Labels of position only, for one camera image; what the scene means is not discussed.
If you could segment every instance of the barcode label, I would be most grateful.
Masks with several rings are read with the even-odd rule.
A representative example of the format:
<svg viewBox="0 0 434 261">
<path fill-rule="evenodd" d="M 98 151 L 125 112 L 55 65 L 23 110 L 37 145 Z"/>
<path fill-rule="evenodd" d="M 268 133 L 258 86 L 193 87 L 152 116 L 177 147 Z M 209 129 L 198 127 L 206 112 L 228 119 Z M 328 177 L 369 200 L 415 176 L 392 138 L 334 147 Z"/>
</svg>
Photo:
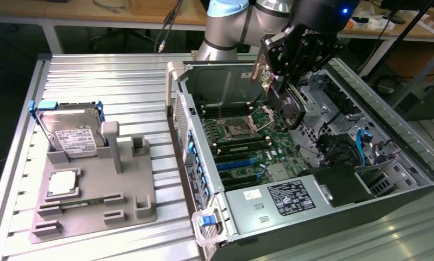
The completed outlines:
<svg viewBox="0 0 434 261">
<path fill-rule="evenodd" d="M 58 130 L 57 136 L 67 154 L 97 151 L 91 129 Z"/>
</svg>

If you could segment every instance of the aluminum extrusion table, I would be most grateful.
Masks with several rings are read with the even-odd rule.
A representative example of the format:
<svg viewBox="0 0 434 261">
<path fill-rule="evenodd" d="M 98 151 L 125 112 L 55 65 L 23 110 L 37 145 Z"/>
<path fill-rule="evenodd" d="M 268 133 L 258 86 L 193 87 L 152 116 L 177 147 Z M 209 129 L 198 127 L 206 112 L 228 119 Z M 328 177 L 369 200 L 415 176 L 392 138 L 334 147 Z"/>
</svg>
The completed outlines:
<svg viewBox="0 0 434 261">
<path fill-rule="evenodd" d="M 0 182 L 0 260 L 201 259 L 165 112 L 166 62 L 190 59 L 188 54 L 101 54 L 55 55 L 38 62 Z M 99 98 L 107 120 L 121 123 L 121 135 L 146 136 L 158 199 L 154 223 L 30 244 L 47 140 L 27 102 L 42 98 Z M 381 220 L 258 260 L 434 260 L 434 192 Z"/>
<path fill-rule="evenodd" d="M 55 55 L 39 61 L 0 182 L 0 260 L 201 260 L 185 201 L 165 107 L 166 62 L 192 55 Z M 49 141 L 27 110 L 30 100 L 101 100 L 121 136 L 152 144 L 158 220 L 30 244 Z"/>
</svg>

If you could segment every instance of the desk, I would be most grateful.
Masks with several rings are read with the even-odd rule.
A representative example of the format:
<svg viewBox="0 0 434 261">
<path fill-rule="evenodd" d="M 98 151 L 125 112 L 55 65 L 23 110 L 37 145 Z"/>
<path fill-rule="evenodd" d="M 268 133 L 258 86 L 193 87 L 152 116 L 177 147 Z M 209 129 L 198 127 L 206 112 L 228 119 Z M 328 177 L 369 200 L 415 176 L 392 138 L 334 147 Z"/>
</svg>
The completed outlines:
<svg viewBox="0 0 434 261">
<path fill-rule="evenodd" d="M 103 0 L 107 5 L 129 0 Z M 173 29 L 204 31 L 208 14 L 200 0 L 185 0 Z M 0 22 L 41 25 L 54 54 L 63 53 L 55 26 L 161 29 L 164 16 L 133 15 L 130 9 L 117 14 L 94 5 L 91 0 L 51 3 L 46 0 L 0 0 Z"/>
<path fill-rule="evenodd" d="M 127 4 L 129 0 L 103 0 L 103 3 L 119 5 Z M 371 2 L 362 1 L 360 7 L 369 10 Z M 377 49 L 375 56 L 366 64 L 361 76 L 366 75 L 377 62 L 383 58 L 400 34 L 405 30 L 413 17 L 408 14 L 400 14 L 408 21 L 407 24 L 397 24 L 392 31 L 384 33 L 385 40 Z M 177 23 L 176 30 L 206 29 L 206 10 L 200 0 L 185 0 Z M 55 26 L 86 26 L 86 27 L 114 27 L 114 28 L 139 28 L 161 29 L 164 23 L 162 16 L 135 16 L 130 10 L 122 10 L 119 14 L 97 7 L 91 0 L 71 0 L 70 3 L 50 3 L 46 0 L 0 0 L 0 22 L 27 23 L 42 26 L 49 41 L 51 52 L 62 54 L 63 48 L 55 31 Z M 381 30 L 349 29 L 340 32 L 342 38 L 377 39 Z M 421 26 L 416 26 L 411 31 L 407 41 L 434 42 L 434 34 L 427 31 Z"/>
</svg>

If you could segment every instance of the hard drive label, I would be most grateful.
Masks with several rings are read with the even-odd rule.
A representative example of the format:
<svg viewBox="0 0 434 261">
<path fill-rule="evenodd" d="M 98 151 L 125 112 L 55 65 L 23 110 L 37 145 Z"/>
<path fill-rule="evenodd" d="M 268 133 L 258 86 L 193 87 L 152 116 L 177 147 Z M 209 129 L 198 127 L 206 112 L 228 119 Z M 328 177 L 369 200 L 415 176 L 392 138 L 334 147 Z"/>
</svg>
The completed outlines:
<svg viewBox="0 0 434 261">
<path fill-rule="evenodd" d="M 282 216 L 316 208 L 302 181 L 269 186 L 268 189 Z"/>
<path fill-rule="evenodd" d="M 57 136 L 67 154 L 97 151 L 91 129 L 57 130 Z"/>
</svg>

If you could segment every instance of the motherboard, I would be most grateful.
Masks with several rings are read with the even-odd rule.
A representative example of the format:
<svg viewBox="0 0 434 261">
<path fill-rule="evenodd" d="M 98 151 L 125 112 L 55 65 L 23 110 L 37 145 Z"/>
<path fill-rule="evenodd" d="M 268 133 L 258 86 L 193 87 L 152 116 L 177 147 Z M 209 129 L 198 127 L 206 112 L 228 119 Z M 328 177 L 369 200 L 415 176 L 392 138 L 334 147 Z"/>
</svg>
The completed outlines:
<svg viewBox="0 0 434 261">
<path fill-rule="evenodd" d="M 269 105 L 202 106 L 201 118 L 226 191 L 298 177 L 310 168 Z"/>
</svg>

